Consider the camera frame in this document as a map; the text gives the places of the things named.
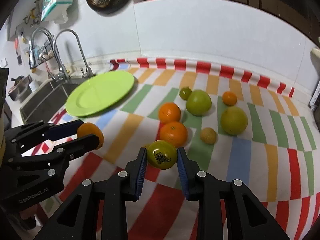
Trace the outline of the chrome pull-down faucet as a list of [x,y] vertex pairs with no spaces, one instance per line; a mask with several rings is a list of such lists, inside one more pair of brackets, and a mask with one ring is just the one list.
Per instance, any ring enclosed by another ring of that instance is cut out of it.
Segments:
[[[41,47],[40,49],[36,49],[35,37],[39,33],[44,34],[47,40],[44,43],[43,47]],[[36,28],[31,34],[31,38],[28,42],[28,48],[30,70],[33,70],[40,64],[54,58],[57,62],[59,72],[57,74],[53,74],[49,69],[47,69],[48,76],[55,82],[60,80],[68,81],[70,79],[67,69],[61,61],[57,45],[54,43],[54,37],[48,29],[44,27]]]

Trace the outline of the yellow-green pear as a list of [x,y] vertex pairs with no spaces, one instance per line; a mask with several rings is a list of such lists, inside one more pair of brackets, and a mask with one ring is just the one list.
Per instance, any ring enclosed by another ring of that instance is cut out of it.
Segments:
[[220,125],[227,134],[237,136],[247,128],[248,117],[237,106],[227,107],[221,114]]

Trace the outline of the pot by sink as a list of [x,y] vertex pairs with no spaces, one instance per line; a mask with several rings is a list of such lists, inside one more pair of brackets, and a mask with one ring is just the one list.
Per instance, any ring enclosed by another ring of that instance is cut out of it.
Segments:
[[8,95],[13,101],[17,101],[28,90],[29,84],[33,81],[30,75],[18,76],[17,78],[11,78],[14,85],[9,89]]

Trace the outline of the large green apple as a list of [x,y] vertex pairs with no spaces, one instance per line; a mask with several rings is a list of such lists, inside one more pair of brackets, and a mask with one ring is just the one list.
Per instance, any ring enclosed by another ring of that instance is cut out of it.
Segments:
[[203,116],[212,107],[212,100],[208,93],[200,89],[193,90],[186,104],[186,110],[194,116]]

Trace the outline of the steel sink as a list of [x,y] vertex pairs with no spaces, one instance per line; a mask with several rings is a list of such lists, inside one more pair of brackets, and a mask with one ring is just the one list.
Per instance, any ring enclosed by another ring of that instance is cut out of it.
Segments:
[[50,80],[43,83],[20,108],[23,123],[50,121],[66,103],[71,92],[83,82],[82,78],[71,78],[69,81],[54,82]]

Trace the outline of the small orange back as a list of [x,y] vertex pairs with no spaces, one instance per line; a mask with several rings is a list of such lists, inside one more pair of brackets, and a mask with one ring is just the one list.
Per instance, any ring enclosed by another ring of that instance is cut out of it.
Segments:
[[236,94],[234,94],[233,92],[226,91],[222,95],[222,101],[227,106],[234,106],[234,105],[236,105],[238,98],[237,98]]

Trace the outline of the small green fruit back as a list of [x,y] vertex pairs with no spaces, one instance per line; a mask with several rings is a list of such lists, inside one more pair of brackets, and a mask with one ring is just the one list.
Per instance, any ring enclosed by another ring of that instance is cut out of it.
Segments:
[[189,87],[183,87],[179,92],[179,96],[182,100],[187,101],[191,93],[192,90]]

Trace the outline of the teal tissue pack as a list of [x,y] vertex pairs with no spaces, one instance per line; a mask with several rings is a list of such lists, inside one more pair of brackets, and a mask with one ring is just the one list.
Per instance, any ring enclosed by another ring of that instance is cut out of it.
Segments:
[[65,24],[68,21],[67,9],[72,4],[73,0],[43,0],[41,21]]

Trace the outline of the green plate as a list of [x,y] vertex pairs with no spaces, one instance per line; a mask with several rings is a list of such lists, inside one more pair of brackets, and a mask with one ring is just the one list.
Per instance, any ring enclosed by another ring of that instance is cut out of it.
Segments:
[[66,111],[77,117],[98,113],[126,96],[134,84],[135,77],[126,71],[99,74],[71,92],[65,104]]

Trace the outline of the orange mandarin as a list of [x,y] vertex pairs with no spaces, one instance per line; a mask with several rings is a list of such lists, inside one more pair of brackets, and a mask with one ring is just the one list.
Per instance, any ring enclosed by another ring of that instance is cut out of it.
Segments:
[[181,110],[173,102],[166,102],[161,105],[158,111],[158,118],[161,123],[167,124],[169,122],[180,121]]
[[160,129],[159,138],[176,148],[183,147],[188,140],[188,130],[180,122],[169,122]]

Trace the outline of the slim gooseneck faucet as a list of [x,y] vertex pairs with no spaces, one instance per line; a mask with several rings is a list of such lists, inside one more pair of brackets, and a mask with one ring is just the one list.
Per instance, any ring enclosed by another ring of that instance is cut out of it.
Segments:
[[72,29],[62,29],[57,33],[54,38],[54,47],[65,43],[65,56],[57,56],[59,67],[63,68],[66,65],[66,59],[68,64],[72,68],[73,73],[78,73],[84,80],[90,79],[95,76],[89,62],[86,59],[84,50],[81,45],[80,37],[76,31]]

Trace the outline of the orange mandarin upper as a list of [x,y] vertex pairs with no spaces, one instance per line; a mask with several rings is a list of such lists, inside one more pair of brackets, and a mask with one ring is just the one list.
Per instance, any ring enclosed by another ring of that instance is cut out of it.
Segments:
[[161,123],[167,124],[169,122],[180,121],[181,110],[173,102],[166,102],[161,105],[158,111],[158,118]]

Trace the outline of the brown kiwi right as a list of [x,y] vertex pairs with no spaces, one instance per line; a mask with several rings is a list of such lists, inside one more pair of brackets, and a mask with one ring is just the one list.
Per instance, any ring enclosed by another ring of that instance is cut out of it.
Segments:
[[206,127],[200,132],[200,139],[208,145],[213,145],[216,143],[217,134],[214,129]]

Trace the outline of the small green tomato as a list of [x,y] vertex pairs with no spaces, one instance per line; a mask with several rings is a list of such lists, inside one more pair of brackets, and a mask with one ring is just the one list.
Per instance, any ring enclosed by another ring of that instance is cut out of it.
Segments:
[[176,163],[177,150],[172,144],[164,140],[157,140],[148,146],[147,158],[153,167],[167,170]]

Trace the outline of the orange mandarin lower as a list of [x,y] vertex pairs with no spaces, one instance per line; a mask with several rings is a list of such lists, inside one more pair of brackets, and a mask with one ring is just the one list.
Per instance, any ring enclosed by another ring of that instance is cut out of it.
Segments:
[[176,148],[183,147],[188,140],[188,130],[180,122],[169,122],[160,129],[159,138]]

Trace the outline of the colourful striped table cloth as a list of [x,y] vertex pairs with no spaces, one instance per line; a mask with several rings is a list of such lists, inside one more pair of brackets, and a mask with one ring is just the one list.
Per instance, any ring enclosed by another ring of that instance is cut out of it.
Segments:
[[[135,159],[142,146],[158,140],[158,110],[173,102],[188,129],[188,157],[217,179],[242,180],[291,239],[306,235],[319,216],[319,131],[308,95],[262,75],[201,61],[119,59],[110,68],[131,73],[137,90],[115,109],[91,119],[104,133],[104,145],[70,163],[65,189],[41,203],[46,215],[84,179],[107,179]],[[183,87],[209,94],[213,106],[207,116],[184,110],[179,97]],[[237,136],[220,125],[221,114],[230,107],[222,101],[226,91],[236,94],[235,106],[248,117],[247,128]],[[200,139],[206,127],[217,134],[213,145]]]

